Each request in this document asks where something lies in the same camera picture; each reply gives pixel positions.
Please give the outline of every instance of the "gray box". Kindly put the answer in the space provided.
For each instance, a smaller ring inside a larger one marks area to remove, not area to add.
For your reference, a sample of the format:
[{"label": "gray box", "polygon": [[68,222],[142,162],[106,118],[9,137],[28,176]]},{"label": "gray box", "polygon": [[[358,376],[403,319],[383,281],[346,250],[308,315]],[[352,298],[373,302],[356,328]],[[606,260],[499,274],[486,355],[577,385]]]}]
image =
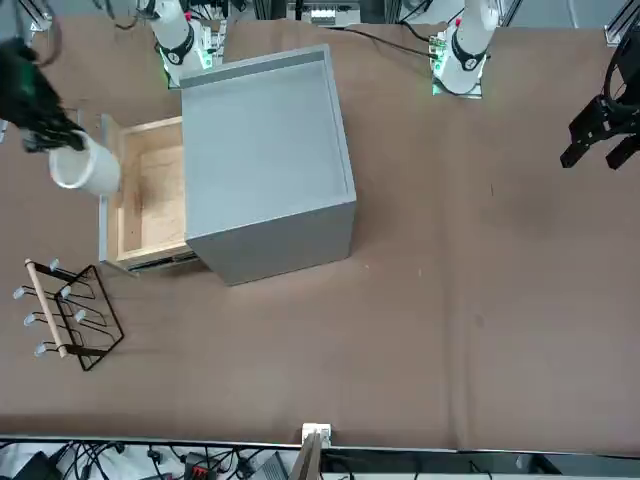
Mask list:
[{"label": "gray box", "polygon": [[230,285],[347,257],[356,193],[329,46],[181,86],[189,247]]}]

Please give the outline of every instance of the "wooden dowel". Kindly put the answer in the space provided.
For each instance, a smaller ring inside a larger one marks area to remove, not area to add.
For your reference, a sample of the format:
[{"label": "wooden dowel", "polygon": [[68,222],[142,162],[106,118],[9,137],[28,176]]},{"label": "wooden dowel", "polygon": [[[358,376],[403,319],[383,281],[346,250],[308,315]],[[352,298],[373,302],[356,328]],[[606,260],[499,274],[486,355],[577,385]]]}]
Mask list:
[{"label": "wooden dowel", "polygon": [[36,273],[36,267],[31,260],[28,258],[24,261],[24,265],[27,267],[27,272],[29,272],[29,277],[31,277],[31,283],[33,284],[33,288],[36,290],[36,295],[38,296],[38,300],[40,300],[40,306],[42,307],[42,311],[44,312],[44,317],[47,319],[47,323],[49,324],[49,330],[51,330],[51,335],[53,336],[53,341],[56,343],[56,347],[58,352],[60,353],[60,357],[64,358],[67,356],[67,349],[62,344],[62,339],[60,338],[60,332],[58,332],[58,326],[56,325],[55,320],[53,319],[53,315],[51,314],[51,309],[49,308],[49,302],[47,300],[47,296],[42,289],[42,285],[40,285],[40,280],[38,280],[38,274]]}]

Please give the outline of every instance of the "open drawer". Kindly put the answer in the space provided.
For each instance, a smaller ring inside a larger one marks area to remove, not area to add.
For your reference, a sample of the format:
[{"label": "open drawer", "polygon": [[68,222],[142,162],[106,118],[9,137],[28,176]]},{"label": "open drawer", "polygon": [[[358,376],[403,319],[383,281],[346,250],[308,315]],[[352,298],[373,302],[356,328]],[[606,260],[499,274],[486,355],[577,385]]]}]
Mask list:
[{"label": "open drawer", "polygon": [[100,197],[100,262],[140,271],[195,258],[185,242],[182,117],[121,128],[103,115],[102,134],[122,170],[120,191]]}]

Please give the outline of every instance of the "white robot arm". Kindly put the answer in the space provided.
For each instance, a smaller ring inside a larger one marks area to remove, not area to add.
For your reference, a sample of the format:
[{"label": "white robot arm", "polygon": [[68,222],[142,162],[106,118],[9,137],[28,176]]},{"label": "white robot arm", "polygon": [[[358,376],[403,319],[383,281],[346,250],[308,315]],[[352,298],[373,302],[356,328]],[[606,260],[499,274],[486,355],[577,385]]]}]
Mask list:
[{"label": "white robot arm", "polygon": [[[196,19],[187,19],[180,0],[141,0],[139,15],[149,21],[166,70],[176,86],[183,75],[211,68],[213,57],[222,55],[219,51],[222,45],[212,42],[211,29]],[[224,29],[226,22],[221,23]]]},{"label": "white robot arm", "polygon": [[459,25],[447,28],[445,53],[434,76],[449,92],[463,95],[478,83],[498,15],[495,0],[465,0]]}]

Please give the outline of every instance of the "brown table surface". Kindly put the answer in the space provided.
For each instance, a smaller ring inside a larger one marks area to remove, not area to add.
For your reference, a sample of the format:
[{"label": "brown table surface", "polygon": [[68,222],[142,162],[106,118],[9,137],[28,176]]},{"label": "brown table surface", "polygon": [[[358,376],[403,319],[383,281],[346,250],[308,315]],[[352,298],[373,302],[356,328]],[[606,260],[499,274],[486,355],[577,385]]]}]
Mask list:
[{"label": "brown table surface", "polygon": [[[100,112],[180,113],[149,28],[63,30],[47,73],[91,133]],[[640,163],[609,171],[598,146],[559,164],[601,88],[602,33],[499,30],[482,101],[433,97],[420,57],[287,21],[232,26],[227,59],[318,43],[358,192],[352,257],[233,288],[199,266],[104,270],[127,337],[90,373],[34,358],[43,331],[11,292],[26,257],[97,261],[97,201],[57,188],[8,132],[0,430],[296,442],[312,421],[345,445],[637,452]]]}]

